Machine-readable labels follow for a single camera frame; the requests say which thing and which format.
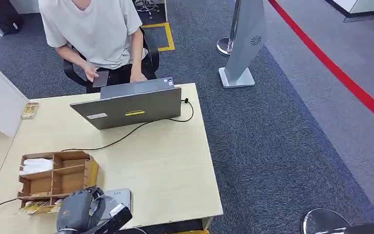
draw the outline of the small box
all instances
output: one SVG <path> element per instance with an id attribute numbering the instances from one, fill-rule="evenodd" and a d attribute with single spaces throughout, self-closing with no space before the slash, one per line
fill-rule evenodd
<path id="1" fill-rule="evenodd" d="M 18 192 L 22 200 L 21 208 L 27 201 L 49 201 L 49 206 L 41 207 L 34 214 L 50 211 L 57 200 L 66 198 L 70 193 L 96 185 L 98 163 L 84 151 L 50 152 L 22 156 L 21 167 L 29 158 L 46 158 L 53 161 L 50 171 L 19 175 L 23 184 Z"/>

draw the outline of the black chair armrest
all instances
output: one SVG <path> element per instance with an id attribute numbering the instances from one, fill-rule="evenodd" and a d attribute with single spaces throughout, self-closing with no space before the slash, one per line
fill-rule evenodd
<path id="1" fill-rule="evenodd" d="M 85 86 L 85 87 L 88 87 L 89 84 L 92 84 L 86 80 L 84 80 L 83 78 L 81 78 L 75 71 L 74 71 L 74 67 L 73 67 L 73 63 L 67 61 L 64 59 L 64 73 L 70 78 L 72 79 L 73 81 L 75 81 L 76 83 L 82 85 L 82 86 Z"/>
<path id="2" fill-rule="evenodd" d="M 160 65 L 160 54 L 158 53 L 157 44 L 150 32 L 146 32 L 143 29 L 141 29 L 141 32 L 143 32 L 144 36 L 144 47 L 149 52 L 152 71 L 155 72 L 158 70 L 158 66 Z"/>

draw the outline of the white t-shirt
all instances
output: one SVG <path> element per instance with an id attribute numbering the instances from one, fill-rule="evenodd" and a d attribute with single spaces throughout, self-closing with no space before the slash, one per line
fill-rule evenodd
<path id="1" fill-rule="evenodd" d="M 130 35 L 142 22 L 131 0 L 92 0 L 83 11 L 72 0 L 39 0 L 39 9 L 48 45 L 69 42 L 95 67 L 132 63 Z"/>

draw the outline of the speaker grille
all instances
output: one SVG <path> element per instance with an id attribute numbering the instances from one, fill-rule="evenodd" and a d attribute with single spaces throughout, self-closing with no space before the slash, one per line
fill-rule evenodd
<path id="1" fill-rule="evenodd" d="M 262 37 L 257 35 L 257 36 L 254 36 L 251 40 L 250 40 L 250 44 L 251 45 L 258 45 L 260 44 L 260 42 L 262 41 Z"/>

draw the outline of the smartphone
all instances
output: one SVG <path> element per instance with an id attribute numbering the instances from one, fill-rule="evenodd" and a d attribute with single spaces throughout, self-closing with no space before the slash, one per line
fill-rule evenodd
<path id="1" fill-rule="evenodd" d="M 108 71 L 97 72 L 98 77 L 94 79 L 93 88 L 99 88 L 107 86 L 108 83 Z"/>

